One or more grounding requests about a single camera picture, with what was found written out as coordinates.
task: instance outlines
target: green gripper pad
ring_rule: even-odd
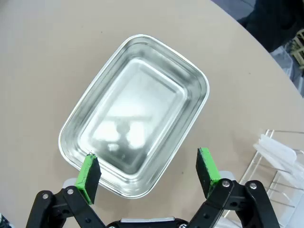
[[[85,157],[75,187],[81,192],[88,204],[93,204],[101,176],[96,155],[90,153]]]
[[[196,171],[206,198],[220,180],[219,171],[212,159],[208,148],[198,148]]]

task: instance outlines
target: stainless steel tray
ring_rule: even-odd
[[[190,61],[153,37],[132,36],[62,127],[61,154],[80,169],[85,156],[95,153],[102,186],[142,197],[166,170],[208,95],[205,75]]]

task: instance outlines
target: table surface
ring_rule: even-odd
[[[2,0],[0,2],[0,212],[24,227],[41,190],[78,171],[57,139],[74,105],[119,45],[148,34],[206,75],[210,96],[155,188],[124,199],[98,187],[108,224],[122,217],[189,220],[204,200],[197,147],[240,179],[266,129],[304,131],[303,99],[263,47],[209,0]],[[65,227],[77,227],[69,219]]]

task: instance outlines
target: dark cloth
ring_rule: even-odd
[[[304,27],[302,0],[256,0],[254,10],[238,22],[272,52]]]

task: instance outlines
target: rectangular tray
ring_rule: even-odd
[[[82,95],[59,134],[78,170],[92,152],[100,185],[139,198],[157,183],[209,95],[205,75],[147,35],[128,38]]]

